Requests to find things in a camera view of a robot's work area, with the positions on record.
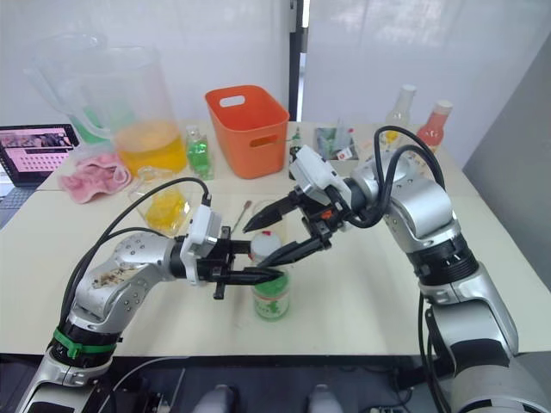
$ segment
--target orange plastic basket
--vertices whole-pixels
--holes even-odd
[[[266,90],[253,85],[205,95],[216,138],[237,176],[257,178],[283,168],[289,113]]]

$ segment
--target white cable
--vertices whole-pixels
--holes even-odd
[[[176,402],[176,396],[178,395],[178,392],[180,391],[180,385],[182,385],[183,375],[186,373],[186,369],[183,368],[182,372],[180,373],[180,378],[178,379],[178,383],[176,384],[176,389],[174,389],[174,394],[172,395],[172,400],[170,401],[170,409],[174,407],[174,403]]]
[[[188,359],[187,356],[182,356],[182,357],[159,357],[157,359],[153,359],[153,360],[149,360],[149,361],[146,361],[142,364],[140,364],[139,366],[133,368],[132,370],[130,370],[128,373],[126,373],[124,376],[122,376],[122,379],[120,379],[116,385],[113,386],[113,389],[112,389],[112,392],[115,392],[119,386],[124,383],[124,380],[126,380],[128,377],[130,377],[131,375],[133,375],[134,373],[136,373],[138,370],[140,370],[141,368],[145,367],[145,366],[149,366],[150,364],[153,364],[153,363],[157,363],[159,361],[167,361],[167,360],[184,360],[184,359]],[[185,373],[185,368],[183,369],[182,371],[182,374],[180,376],[180,379],[183,378],[183,373]],[[103,411],[103,408],[105,407],[105,404],[107,404],[107,402],[109,401],[109,399],[111,398],[111,394],[108,394],[108,396],[105,398],[105,401],[103,402],[102,404],[102,407],[100,407],[99,411]]]

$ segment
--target bottle with red cap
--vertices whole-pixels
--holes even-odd
[[[444,139],[444,123],[446,123],[453,106],[450,101],[436,102],[427,123],[421,126],[417,132],[417,136],[430,147],[432,153],[436,152]]]

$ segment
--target jar lid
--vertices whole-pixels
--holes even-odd
[[[454,104],[450,101],[438,101],[434,106],[435,114],[446,114],[448,115],[451,112],[451,109],[454,108]]]
[[[251,241],[251,260],[258,264],[282,246],[281,239],[273,231],[262,231]]]

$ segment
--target laptop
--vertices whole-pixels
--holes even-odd
[[[0,200],[0,228],[77,145],[71,125],[0,126],[0,163],[14,185]]]

